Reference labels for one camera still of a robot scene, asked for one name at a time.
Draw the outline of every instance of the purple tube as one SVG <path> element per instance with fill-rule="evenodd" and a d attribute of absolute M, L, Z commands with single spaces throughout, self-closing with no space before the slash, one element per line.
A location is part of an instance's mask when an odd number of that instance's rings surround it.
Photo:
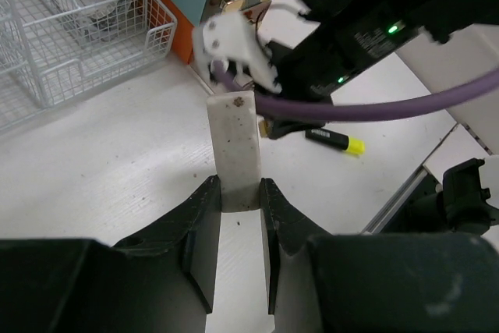
<path fill-rule="evenodd" d="M 214 62 L 214 75 L 230 91 L 241 90 L 234 76 L 225 72 L 221 62 Z M 373 105 L 326 105 L 287 101 L 255 94 L 257 113 L 270 118 L 304 122 L 376 122 L 407 119 L 441 111 L 476 99 L 499 88 L 499 69 L 488 72 L 461 86 L 440 93 L 415 97 L 405 101 Z"/>

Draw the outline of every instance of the green light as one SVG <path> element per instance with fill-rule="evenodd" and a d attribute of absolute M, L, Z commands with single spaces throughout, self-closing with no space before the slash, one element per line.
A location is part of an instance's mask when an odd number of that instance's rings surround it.
<path fill-rule="evenodd" d="M 398 26 L 397 25 L 394 25 L 392 27 L 390 27 L 390 29 L 388 29 L 388 33 L 389 34 L 394 34 L 394 33 L 397 33 L 398 32 Z"/>

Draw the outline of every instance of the dish rack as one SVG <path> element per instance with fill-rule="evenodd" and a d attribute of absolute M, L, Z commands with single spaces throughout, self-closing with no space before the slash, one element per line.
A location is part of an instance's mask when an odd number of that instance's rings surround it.
<path fill-rule="evenodd" d="M 0 129 L 162 60 L 176 25 L 160 0 L 0 0 Z"/>

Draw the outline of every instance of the orange panel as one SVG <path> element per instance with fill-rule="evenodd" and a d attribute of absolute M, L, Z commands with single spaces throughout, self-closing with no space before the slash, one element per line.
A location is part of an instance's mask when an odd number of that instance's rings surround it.
<path fill-rule="evenodd" d="M 185 64 L 189 64 L 193 59 L 192 33 L 194 26 L 190 23 L 187 17 L 185 17 L 182 12 L 180 12 L 180 9 L 178 9 L 171 0 L 161 1 L 168 7 L 168 9 L 170 9 L 170 11 L 172 11 L 178 21 L 177 31 L 175 32 L 175 37 L 173 38 L 172 50 L 180 57 L 180 59 Z"/>

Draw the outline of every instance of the white tabletop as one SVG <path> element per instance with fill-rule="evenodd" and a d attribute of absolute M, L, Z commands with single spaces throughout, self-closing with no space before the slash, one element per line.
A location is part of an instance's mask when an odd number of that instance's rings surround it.
<path fill-rule="evenodd" d="M 287 27 L 288 38 L 282 34 Z M 276 23 L 271 14 L 266 25 L 290 44 L 297 43 L 297 27 Z M 424 94 L 421 82 L 391 56 L 335 93 L 334 100 L 393 101 Z M 0 135 L 0 236 L 85 236 L 114 244 L 171 210 L 215 173 L 206 96 L 171 57 L 159 70 Z M 329 125 L 366 141 L 361 158 L 311 143 L 302 134 L 263 140 L 263 174 L 326 230 L 358 232 L 454 124 L 440 112 L 397 122 Z M 225 214 L 215 312 L 207 332 L 272 331 L 262 254 L 259 213 Z"/>

